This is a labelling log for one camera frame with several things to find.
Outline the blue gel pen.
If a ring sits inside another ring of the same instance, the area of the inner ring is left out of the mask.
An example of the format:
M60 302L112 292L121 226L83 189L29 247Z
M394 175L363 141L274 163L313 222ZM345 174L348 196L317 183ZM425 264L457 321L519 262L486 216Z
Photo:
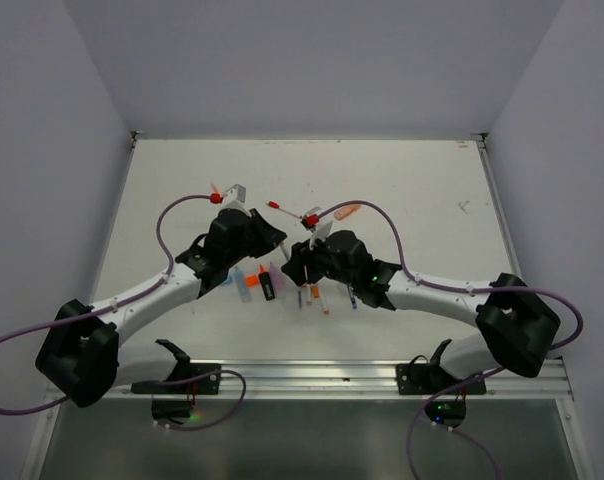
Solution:
M351 285L347 285L347 293L348 293L348 297L351 303L351 307L353 310L357 310L358 309L358 304L357 304L357 300L356 300L356 296L354 294L353 288L351 287Z

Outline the yellow cap pen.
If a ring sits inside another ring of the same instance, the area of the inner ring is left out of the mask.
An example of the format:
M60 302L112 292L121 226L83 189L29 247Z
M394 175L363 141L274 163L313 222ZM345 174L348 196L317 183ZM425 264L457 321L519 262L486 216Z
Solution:
M285 260L286 260L286 261L290 260L289 253L288 253L288 251L287 251L287 249L286 249L286 247L285 247L284 243L281 243L281 244L279 245L279 247L280 247L281 252L282 252L282 253L283 253L283 255L284 255Z

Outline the light blue highlighter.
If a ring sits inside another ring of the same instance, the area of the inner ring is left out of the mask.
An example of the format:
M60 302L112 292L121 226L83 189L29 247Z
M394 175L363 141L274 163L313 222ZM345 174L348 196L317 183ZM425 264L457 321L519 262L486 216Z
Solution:
M246 284L246 276L244 272L237 266L233 269L233 279L236 284L238 294L243 303L248 303L252 300L250 289Z

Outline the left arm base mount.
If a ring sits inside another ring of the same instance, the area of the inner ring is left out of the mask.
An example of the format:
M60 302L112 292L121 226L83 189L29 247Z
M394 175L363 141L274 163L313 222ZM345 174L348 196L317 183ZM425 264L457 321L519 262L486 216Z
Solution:
M170 354L169 359L174 360L175 364L159 380L133 383L131 392L138 395L184 396L183 400L153 400L151 414L154 421L168 428L186 431L187 421L194 412L196 396L219 393L221 365L213 362L193 363L191 357L170 340L158 339L155 343L162 348L162 353Z

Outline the black orange highlighter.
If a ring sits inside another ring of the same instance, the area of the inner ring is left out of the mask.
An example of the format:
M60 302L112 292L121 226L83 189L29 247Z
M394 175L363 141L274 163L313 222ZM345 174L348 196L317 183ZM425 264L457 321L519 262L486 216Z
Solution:
M273 283L269 271L263 266L259 266L258 279L266 301L272 301L276 298Z

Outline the purple highlighter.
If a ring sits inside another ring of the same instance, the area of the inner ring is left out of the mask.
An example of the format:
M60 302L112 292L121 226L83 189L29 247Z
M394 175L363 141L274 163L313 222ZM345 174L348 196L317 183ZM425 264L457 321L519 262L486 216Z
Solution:
M269 264L268 273L271 278L275 297L278 299L284 299L286 296L286 286L282 272L275 263L271 262Z

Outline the orange highlighter cap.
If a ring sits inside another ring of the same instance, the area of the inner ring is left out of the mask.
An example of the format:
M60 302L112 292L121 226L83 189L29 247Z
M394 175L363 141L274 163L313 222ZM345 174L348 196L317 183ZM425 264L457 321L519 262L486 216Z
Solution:
M245 283L248 288L252 288L258 286L260 280L257 275L250 275L245 278Z

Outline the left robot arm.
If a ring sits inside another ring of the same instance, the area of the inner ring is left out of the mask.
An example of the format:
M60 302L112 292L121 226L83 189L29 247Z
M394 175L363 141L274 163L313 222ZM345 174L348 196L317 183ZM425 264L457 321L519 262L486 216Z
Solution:
M144 382L119 359L120 348L166 313L217 288L241 260L260 258L286 239L255 209L221 210L206 233L151 279L92 306L64 304L36 356L36 369L78 407L96 403L118 384Z

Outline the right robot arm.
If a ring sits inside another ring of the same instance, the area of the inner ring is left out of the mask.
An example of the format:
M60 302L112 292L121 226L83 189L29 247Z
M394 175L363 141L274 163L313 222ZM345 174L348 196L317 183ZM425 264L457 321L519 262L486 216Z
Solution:
M442 341L429 359L429 384L443 393L497 368L536 377L560 326L558 315L517 276L448 285L408 275L401 265L374 258L348 230L294 244L282 272L298 286L322 279L346 285L371 308L425 312L475 328L469 337Z

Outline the white orange marker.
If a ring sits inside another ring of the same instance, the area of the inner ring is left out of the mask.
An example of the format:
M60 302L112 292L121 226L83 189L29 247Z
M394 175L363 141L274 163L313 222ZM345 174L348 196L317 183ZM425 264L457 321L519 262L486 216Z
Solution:
M321 288L321 286L317 287L318 290L318 298L320 300L320 304L321 304L321 309L324 315L329 315L330 314L330 308L328 306L327 300L326 300L326 296L323 292L323 289Z

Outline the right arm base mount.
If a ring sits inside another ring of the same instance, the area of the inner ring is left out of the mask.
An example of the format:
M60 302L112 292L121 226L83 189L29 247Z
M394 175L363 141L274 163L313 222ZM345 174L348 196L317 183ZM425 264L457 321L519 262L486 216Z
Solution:
M437 426L456 429L467 415L467 397L487 393L484 380L460 387L460 379L454 378L440 365L442 354L451 340L443 341L431 355L418 355L408 363L395 366L395 381L401 396L426 396L427 398L445 390L452 395L449 400L437 397L425 408L425 415Z

